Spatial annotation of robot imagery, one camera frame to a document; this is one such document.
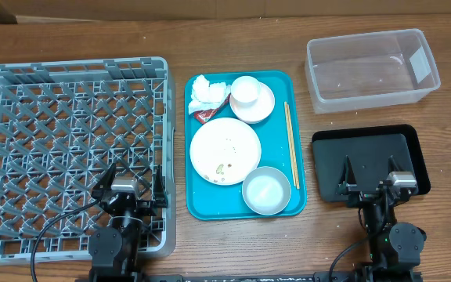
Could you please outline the cream white cup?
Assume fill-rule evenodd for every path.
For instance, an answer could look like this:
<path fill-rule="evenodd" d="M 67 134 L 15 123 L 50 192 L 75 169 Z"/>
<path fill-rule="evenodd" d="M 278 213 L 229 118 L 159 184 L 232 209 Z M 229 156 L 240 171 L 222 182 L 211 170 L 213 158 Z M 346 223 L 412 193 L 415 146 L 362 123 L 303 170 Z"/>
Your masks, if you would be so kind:
<path fill-rule="evenodd" d="M 238 77 L 231 84 L 231 95 L 242 107 L 248 107 L 255 103 L 260 92 L 260 82 L 251 76 Z"/>

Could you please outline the white napkin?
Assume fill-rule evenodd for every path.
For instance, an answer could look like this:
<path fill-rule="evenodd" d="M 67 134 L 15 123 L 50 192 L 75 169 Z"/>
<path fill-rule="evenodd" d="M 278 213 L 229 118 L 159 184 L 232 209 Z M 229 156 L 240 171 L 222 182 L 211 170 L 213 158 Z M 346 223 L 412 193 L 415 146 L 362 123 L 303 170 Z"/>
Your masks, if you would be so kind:
<path fill-rule="evenodd" d="M 229 97 L 231 86 L 225 82 L 210 83 L 202 74 L 192 84 L 189 114 L 218 109 Z"/>

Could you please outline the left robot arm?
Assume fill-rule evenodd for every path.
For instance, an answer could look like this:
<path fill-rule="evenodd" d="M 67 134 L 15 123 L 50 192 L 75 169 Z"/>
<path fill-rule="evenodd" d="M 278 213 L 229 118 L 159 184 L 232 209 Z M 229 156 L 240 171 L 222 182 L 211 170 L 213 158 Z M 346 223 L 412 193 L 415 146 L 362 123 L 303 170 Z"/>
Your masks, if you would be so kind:
<path fill-rule="evenodd" d="M 112 164 L 92 188 L 92 198 L 111 216 L 106 227 L 90 236 L 88 253 L 92 256 L 90 281 L 148 281 L 137 266 L 139 243 L 149 230 L 144 219 L 156 216 L 168 206 L 168 196 L 157 167 L 153 182 L 153 199 L 143 200 L 139 183 L 134 178 L 116 176 Z"/>

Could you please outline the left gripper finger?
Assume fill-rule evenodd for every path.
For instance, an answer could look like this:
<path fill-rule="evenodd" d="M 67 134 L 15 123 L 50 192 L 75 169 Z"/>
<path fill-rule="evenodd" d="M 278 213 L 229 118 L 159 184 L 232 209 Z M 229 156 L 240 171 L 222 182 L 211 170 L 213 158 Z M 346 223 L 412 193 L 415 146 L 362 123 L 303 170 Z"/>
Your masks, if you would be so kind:
<path fill-rule="evenodd" d="M 91 191 L 93 199 L 102 199 L 105 192 L 110 190 L 116 175 L 116 164 L 113 163 L 103 174 L 101 179 L 94 185 Z"/>
<path fill-rule="evenodd" d="M 165 179 L 162 176 L 162 168 L 160 165 L 156 168 L 153 185 L 153 200 L 157 208 L 168 207 L 168 195 L 165 189 Z"/>

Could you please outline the red snack wrapper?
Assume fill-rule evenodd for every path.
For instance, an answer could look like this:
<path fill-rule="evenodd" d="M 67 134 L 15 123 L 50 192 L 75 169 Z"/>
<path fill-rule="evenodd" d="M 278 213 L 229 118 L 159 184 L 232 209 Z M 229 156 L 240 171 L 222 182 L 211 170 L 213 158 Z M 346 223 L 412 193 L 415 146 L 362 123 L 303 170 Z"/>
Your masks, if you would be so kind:
<path fill-rule="evenodd" d="M 200 110 L 193 114 L 194 118 L 202 125 L 211 120 L 225 105 L 229 103 L 230 95 L 225 98 L 225 101 L 215 109 Z"/>

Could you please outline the grey white small bowl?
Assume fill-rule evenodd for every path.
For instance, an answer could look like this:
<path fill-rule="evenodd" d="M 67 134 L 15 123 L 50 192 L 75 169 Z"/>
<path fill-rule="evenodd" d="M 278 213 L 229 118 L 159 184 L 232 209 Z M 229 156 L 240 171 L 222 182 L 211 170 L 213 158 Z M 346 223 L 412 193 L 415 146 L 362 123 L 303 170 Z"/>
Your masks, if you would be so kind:
<path fill-rule="evenodd" d="M 288 205 L 291 185 L 277 168 L 259 167 L 248 174 L 242 184 L 245 204 L 259 215 L 279 214 Z"/>

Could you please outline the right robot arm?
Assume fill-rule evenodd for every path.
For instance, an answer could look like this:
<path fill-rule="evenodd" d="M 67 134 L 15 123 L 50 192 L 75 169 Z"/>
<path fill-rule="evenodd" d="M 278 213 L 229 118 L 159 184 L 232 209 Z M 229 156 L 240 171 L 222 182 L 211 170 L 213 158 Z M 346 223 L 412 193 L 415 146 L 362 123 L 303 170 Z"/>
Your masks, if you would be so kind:
<path fill-rule="evenodd" d="M 329 281 L 421 281 L 413 269 L 420 265 L 427 234 L 419 227 L 399 222 L 395 206 L 404 204 L 417 192 L 417 180 L 412 172 L 403 171 L 393 157 L 388 159 L 389 174 L 374 191 L 358 188 L 351 161 L 345 158 L 339 193 L 348 197 L 346 205 L 357 208 L 360 224 L 366 236 L 343 250 L 330 265 Z M 334 268 L 349 252 L 368 243 L 370 261 L 358 264 L 349 274 L 337 275 Z"/>

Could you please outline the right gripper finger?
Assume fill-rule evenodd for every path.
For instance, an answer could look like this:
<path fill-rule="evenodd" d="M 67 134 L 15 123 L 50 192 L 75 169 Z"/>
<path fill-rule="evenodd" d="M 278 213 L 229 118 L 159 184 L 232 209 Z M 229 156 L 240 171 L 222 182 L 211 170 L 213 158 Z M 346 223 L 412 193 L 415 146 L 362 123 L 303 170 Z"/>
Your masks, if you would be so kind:
<path fill-rule="evenodd" d="M 402 176 L 402 168 L 396 163 L 394 156 L 388 158 L 388 181 L 396 181 L 398 177 Z"/>
<path fill-rule="evenodd" d="M 349 156 L 345 156 L 344 168 L 339 182 L 339 186 L 356 186 L 355 175 Z"/>

